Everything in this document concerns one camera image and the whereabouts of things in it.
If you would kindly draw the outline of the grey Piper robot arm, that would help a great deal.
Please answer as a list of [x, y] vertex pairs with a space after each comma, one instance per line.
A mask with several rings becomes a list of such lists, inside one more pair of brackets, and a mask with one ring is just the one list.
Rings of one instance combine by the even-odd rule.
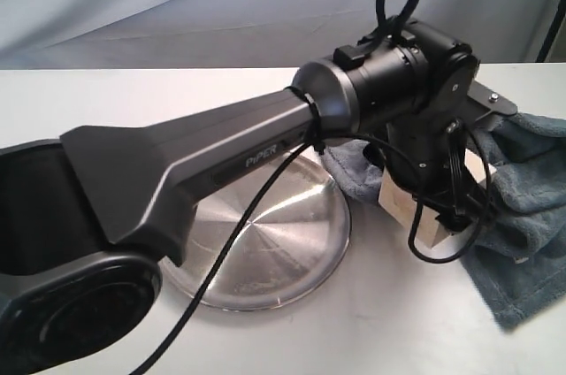
[[280, 92], [147, 127], [80, 126], [1, 151], [1, 371], [109, 347], [146, 316], [158, 262], [185, 259], [197, 204], [280, 155], [366, 139], [396, 183], [485, 212], [463, 166], [471, 47], [391, 18]]

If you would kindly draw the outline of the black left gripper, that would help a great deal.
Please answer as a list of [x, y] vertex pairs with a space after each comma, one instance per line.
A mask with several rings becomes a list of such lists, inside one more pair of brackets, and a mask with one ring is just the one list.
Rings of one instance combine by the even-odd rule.
[[387, 141], [418, 166], [417, 178], [401, 157], [387, 151], [383, 157], [375, 146], [368, 145], [364, 156], [374, 165], [387, 168], [396, 185], [412, 195], [419, 181], [424, 182], [424, 206], [439, 213], [437, 219], [448, 230], [460, 233], [481, 220], [485, 226], [495, 220], [492, 198], [474, 180], [464, 166], [470, 127], [483, 127], [475, 118], [422, 120], [415, 115], [387, 121], [380, 116], [362, 120], [362, 131]]

